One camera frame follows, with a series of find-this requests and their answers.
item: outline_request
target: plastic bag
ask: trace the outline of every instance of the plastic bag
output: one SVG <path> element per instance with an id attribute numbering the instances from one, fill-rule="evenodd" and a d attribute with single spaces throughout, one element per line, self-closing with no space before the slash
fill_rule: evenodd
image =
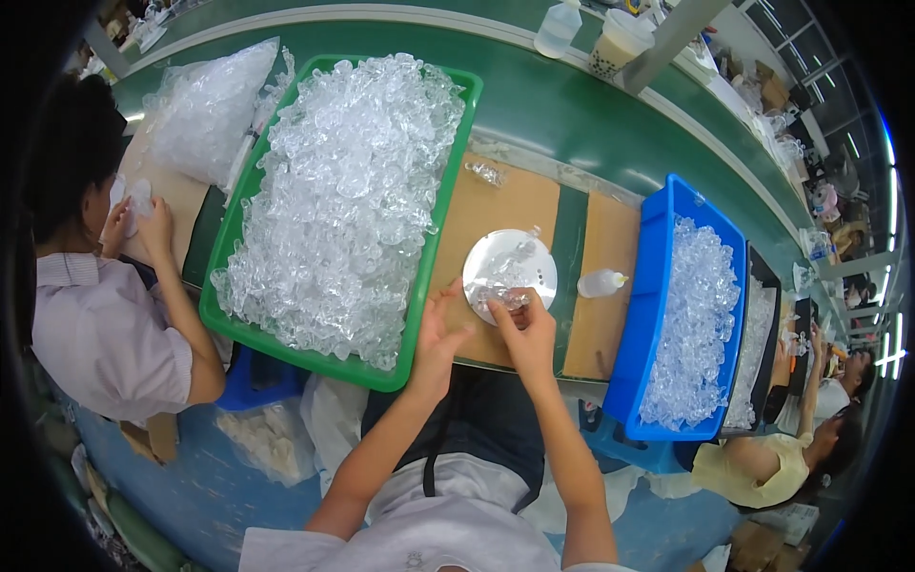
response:
<path id="1" fill-rule="evenodd" d="M 279 38 L 271 38 L 224 58 L 168 68 L 159 91 L 143 98 L 155 117 L 147 132 L 156 161 L 226 187 L 277 50 Z"/>
<path id="2" fill-rule="evenodd" d="M 283 46 L 283 62 L 286 65 L 286 71 L 276 74 L 276 85 L 264 85 L 264 91 L 267 94 L 263 97 L 259 96 L 257 101 L 254 102 L 255 111 L 252 126 L 258 135 L 264 130 L 267 121 L 276 111 L 276 105 L 283 99 L 283 95 L 296 77 L 296 59 L 289 53 L 289 48 L 286 46 Z"/>
<path id="3" fill-rule="evenodd" d="M 292 487 L 315 475 L 315 446 L 296 414 L 298 397 L 249 411 L 223 412 L 216 426 L 238 446 L 239 459 Z"/>
<path id="4" fill-rule="evenodd" d="M 323 375 L 313 374 L 305 384 L 299 414 L 315 445 L 322 498 L 340 463 L 359 445 L 368 399 L 368 389 Z"/>

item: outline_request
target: worker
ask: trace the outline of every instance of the worker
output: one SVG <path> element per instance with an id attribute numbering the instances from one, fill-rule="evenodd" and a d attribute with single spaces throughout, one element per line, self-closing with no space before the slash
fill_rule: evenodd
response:
<path id="1" fill-rule="evenodd" d="M 164 200 L 136 221 L 161 304 L 117 260 L 131 212 L 124 200 L 109 214 L 109 193 L 125 123 L 96 75 L 62 76 L 45 105 L 24 189 L 37 258 L 32 351 L 80 405 L 142 422 L 215 401 L 225 373 L 181 284 Z"/>
<path id="2" fill-rule="evenodd" d="M 466 384 L 451 381 L 452 361 L 473 328 L 445 327 L 460 278 L 430 297 L 406 387 L 370 393 L 362 440 L 305 530 L 249 528 L 239 570 L 626 570 L 597 462 L 553 377 L 555 321 L 524 293 L 530 305 L 512 313 L 489 302 L 518 375 Z M 561 563 L 517 515 L 540 491 L 544 452 L 567 511 Z"/>
<path id="3" fill-rule="evenodd" d="M 813 410 L 813 428 L 849 406 L 853 401 L 858 405 L 874 385 L 877 366 L 871 351 L 853 351 L 845 360 L 845 370 L 835 377 L 824 377 L 819 381 L 816 405 Z M 782 433 L 796 435 L 801 423 L 801 399 L 789 395 L 775 425 Z"/>
<path id="4" fill-rule="evenodd" d="M 692 473 L 694 486 L 749 509 L 808 502 L 851 465 L 861 447 L 857 405 L 848 405 L 813 427 L 826 344 L 812 326 L 813 370 L 804 389 L 795 437 L 734 437 L 705 443 L 680 441 L 673 454 Z M 780 364 L 787 360 L 783 346 Z"/>

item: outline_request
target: white round plate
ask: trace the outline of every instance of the white round plate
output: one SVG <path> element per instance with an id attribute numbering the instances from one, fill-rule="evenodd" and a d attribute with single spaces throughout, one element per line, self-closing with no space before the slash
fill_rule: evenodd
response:
<path id="1" fill-rule="evenodd" d="M 507 229 L 504 231 L 490 232 L 483 238 L 479 239 L 470 253 L 467 260 L 464 261 L 464 296 L 468 303 L 484 321 L 496 325 L 496 320 L 487 309 L 477 308 L 476 299 L 472 295 L 481 286 L 485 286 L 487 277 L 483 271 L 489 265 L 490 261 L 498 254 L 509 252 L 522 244 L 533 240 L 535 246 L 534 255 L 522 263 L 522 284 L 506 285 L 512 288 L 532 287 L 540 295 L 544 306 L 548 309 L 556 298 L 556 262 L 550 254 L 546 244 L 540 239 L 533 238 L 525 231 L 516 229 Z"/>

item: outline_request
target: blue plastic tray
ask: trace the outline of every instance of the blue plastic tray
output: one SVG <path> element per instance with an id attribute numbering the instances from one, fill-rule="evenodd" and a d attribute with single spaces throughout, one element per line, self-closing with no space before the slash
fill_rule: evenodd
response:
<path id="1" fill-rule="evenodd" d="M 721 243 L 734 248 L 734 274 L 740 286 L 734 315 L 734 335 L 725 344 L 725 362 L 718 382 L 726 383 L 730 395 L 743 332 L 744 287 L 747 278 L 747 246 L 743 234 L 720 210 L 705 200 L 676 175 L 668 175 L 664 188 L 641 205 L 639 255 L 635 263 L 629 309 L 617 360 L 610 375 L 603 409 L 625 425 L 626 436 L 641 441 L 703 441 L 713 438 L 721 427 L 725 407 L 695 427 L 671 431 L 657 423 L 642 423 L 639 406 L 651 375 L 658 350 L 667 287 L 671 279 L 673 214 L 690 217 L 697 227 L 710 225 Z"/>

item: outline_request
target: window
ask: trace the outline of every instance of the window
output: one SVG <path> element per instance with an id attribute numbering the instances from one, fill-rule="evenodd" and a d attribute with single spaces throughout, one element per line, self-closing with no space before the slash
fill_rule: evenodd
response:
<path id="1" fill-rule="evenodd" d="M 807 87 L 813 103 L 813 117 L 825 134 L 842 128 L 865 112 L 859 108 L 866 107 L 867 101 L 856 100 L 845 75 L 850 68 L 851 63 L 833 68 Z"/>
<path id="2" fill-rule="evenodd" d="M 759 0 L 747 8 L 747 16 L 773 46 L 781 45 L 811 21 L 810 14 L 799 0 Z"/>
<path id="3" fill-rule="evenodd" d="M 833 59 L 826 40 L 816 27 L 809 27 L 787 46 L 779 50 L 779 55 L 794 78 L 800 81 L 819 70 Z"/>

